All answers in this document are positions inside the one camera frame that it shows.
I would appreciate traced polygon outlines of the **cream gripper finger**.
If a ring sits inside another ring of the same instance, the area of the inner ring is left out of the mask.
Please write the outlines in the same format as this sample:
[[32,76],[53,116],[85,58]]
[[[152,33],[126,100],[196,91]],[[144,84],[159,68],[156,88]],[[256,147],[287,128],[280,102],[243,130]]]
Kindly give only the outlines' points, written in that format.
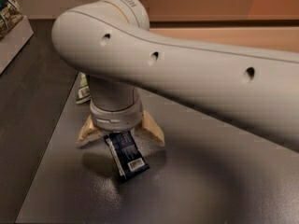
[[92,116],[89,116],[78,133],[77,147],[84,147],[88,143],[98,140],[106,134],[107,131],[98,127],[93,122]]
[[163,130],[146,110],[143,111],[140,123],[135,126],[135,135],[147,140],[155,141],[161,147],[165,146]]

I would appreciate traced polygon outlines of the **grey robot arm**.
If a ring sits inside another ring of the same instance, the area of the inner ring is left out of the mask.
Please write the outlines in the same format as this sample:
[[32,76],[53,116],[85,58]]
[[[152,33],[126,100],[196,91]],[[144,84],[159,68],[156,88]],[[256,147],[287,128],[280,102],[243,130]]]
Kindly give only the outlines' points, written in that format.
[[87,143],[146,120],[138,90],[155,92],[289,149],[299,146],[299,56],[175,39],[150,31],[138,0],[73,7],[52,27],[61,58],[86,74]]

